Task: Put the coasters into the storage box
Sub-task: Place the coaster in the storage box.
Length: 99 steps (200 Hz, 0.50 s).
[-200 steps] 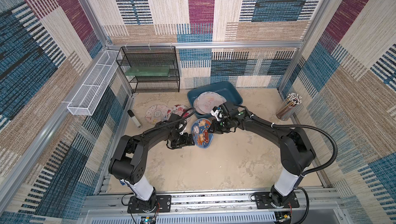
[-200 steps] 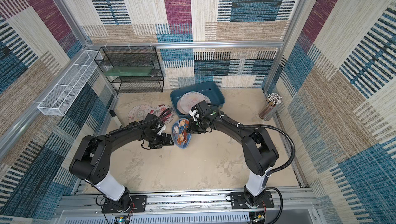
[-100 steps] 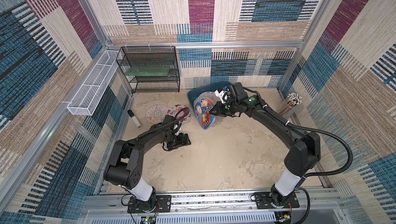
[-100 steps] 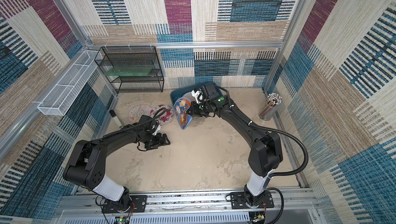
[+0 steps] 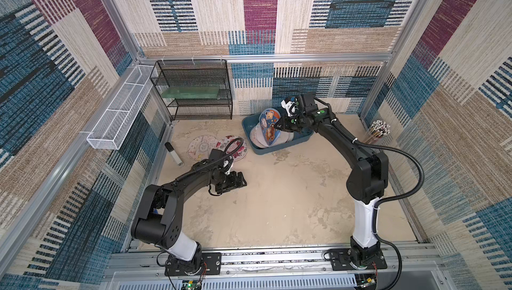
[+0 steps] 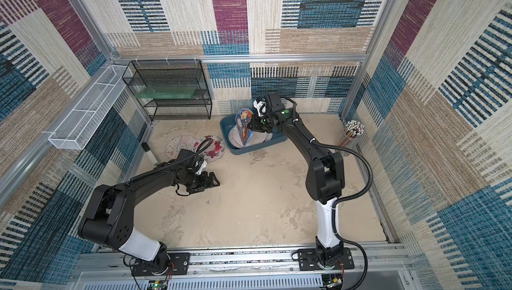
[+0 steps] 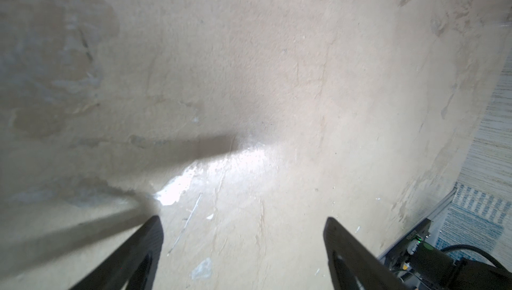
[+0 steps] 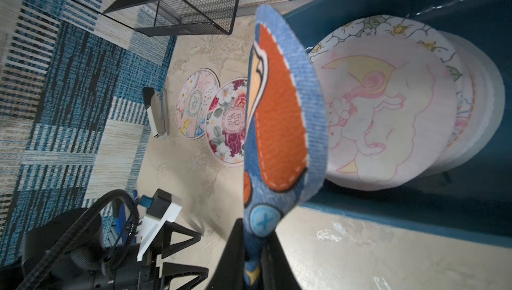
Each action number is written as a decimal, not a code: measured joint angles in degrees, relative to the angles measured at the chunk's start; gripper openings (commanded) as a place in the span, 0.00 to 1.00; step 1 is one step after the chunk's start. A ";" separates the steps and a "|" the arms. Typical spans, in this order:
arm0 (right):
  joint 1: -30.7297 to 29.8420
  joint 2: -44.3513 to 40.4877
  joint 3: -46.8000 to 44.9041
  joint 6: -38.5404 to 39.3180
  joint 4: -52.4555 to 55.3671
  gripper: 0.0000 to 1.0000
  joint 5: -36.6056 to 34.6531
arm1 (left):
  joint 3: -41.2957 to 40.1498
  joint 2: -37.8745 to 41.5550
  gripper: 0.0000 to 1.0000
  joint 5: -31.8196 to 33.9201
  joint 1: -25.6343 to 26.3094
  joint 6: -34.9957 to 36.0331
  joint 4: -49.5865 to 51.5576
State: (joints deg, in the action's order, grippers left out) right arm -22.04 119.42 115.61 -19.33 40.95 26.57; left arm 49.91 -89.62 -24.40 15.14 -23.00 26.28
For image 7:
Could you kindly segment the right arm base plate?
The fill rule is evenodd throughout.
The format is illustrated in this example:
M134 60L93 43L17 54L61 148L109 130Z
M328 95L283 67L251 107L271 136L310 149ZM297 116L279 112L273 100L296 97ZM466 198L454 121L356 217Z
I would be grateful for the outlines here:
M430 236L432 220L426 218L409 230L402 238L384 251L378 261L390 271L402 270L416 247Z

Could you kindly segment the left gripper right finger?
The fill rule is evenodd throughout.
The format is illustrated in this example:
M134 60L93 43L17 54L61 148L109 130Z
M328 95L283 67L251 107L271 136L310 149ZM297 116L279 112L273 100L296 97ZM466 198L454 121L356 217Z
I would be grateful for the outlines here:
M323 240L334 289L406 288L333 217L325 222Z

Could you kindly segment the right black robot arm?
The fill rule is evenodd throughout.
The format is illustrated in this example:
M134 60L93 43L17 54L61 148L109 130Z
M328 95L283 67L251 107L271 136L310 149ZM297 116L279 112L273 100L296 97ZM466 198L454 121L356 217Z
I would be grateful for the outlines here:
M477 253L489 263L465 257L454 260L448 255L459 250ZM432 289L511 289L511 272L484 250L470 245L437 249L421 242L410 256L409 264Z

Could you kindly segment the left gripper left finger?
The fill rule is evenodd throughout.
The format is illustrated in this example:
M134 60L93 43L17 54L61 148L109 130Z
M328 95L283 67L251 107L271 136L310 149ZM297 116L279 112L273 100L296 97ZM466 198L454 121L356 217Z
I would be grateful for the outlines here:
M73 289L152 289L164 232L159 216L149 218Z

